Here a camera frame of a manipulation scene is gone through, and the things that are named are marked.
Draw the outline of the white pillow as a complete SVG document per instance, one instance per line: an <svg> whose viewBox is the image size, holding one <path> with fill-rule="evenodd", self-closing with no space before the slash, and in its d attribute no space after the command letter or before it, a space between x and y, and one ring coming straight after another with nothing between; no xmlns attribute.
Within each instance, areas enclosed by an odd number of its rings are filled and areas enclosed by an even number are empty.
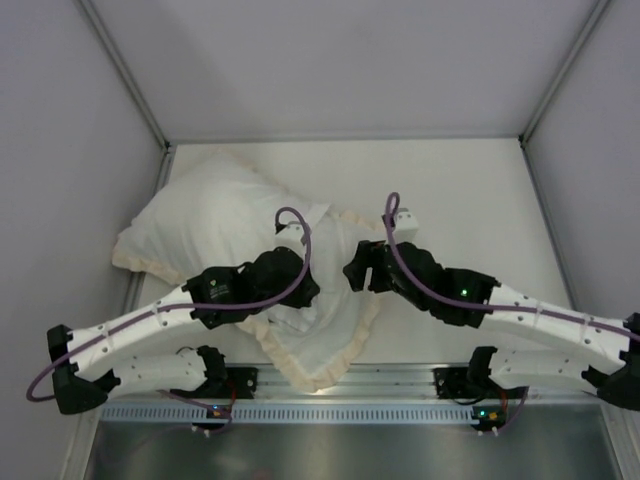
<svg viewBox="0 0 640 480"><path fill-rule="evenodd" d="M252 261L275 247L282 207L295 208L310 227L329 210L218 150L153 197L118 235L112 264L177 285L208 267Z"/></svg>

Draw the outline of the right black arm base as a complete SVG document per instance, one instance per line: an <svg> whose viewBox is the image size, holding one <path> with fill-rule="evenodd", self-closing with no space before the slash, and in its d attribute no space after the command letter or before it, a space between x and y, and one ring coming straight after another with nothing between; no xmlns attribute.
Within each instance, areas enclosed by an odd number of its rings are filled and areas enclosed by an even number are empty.
<svg viewBox="0 0 640 480"><path fill-rule="evenodd" d="M471 406L485 400L501 400L496 387L473 383L467 377L466 367L442 367L433 370L436 396L462 406Z"/></svg>

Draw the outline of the white pillowcase with cream ruffle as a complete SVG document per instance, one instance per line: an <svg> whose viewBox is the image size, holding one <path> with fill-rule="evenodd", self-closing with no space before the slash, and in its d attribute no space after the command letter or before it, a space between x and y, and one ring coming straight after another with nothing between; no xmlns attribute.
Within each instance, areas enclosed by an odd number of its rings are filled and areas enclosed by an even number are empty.
<svg viewBox="0 0 640 480"><path fill-rule="evenodd" d="M378 240L381 228L330 204L312 233L311 275L320 287L311 307L275 306L249 317L239 329L254 336L274 366L298 390L315 392L336 382L360 354L380 301L351 290L343 267L363 240Z"/></svg>

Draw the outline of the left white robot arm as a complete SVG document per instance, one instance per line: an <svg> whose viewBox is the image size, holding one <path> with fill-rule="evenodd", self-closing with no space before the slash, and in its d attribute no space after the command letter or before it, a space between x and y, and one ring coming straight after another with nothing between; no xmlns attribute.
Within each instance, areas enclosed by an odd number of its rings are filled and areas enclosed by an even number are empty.
<svg viewBox="0 0 640 480"><path fill-rule="evenodd" d="M224 356L215 347L173 355L143 352L170 338L242 323L275 305L309 307L320 292L310 258L277 247L239 266L209 267L160 300L111 321L85 329L51 328L47 343L60 413L84 413L132 393L167 391L197 399L228 389Z"/></svg>

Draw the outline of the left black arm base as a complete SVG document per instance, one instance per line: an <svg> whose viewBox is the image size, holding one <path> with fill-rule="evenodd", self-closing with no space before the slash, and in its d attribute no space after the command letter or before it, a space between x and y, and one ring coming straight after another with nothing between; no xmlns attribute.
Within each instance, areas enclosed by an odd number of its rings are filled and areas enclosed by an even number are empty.
<svg viewBox="0 0 640 480"><path fill-rule="evenodd" d="M258 373L254 367L231 367L224 374L207 378L195 390L171 389L170 392L188 399L253 399Z"/></svg>

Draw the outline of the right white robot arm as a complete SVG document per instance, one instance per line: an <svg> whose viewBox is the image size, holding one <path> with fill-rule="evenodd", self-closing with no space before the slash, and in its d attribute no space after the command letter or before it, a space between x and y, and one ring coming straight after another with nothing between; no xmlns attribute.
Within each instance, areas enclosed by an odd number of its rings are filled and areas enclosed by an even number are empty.
<svg viewBox="0 0 640 480"><path fill-rule="evenodd" d="M539 351L479 346L466 368L475 390L578 390L639 408L639 316L605 319L538 301L468 269L444 267L409 242L362 241L343 273L359 292L393 292L449 326L504 332Z"/></svg>

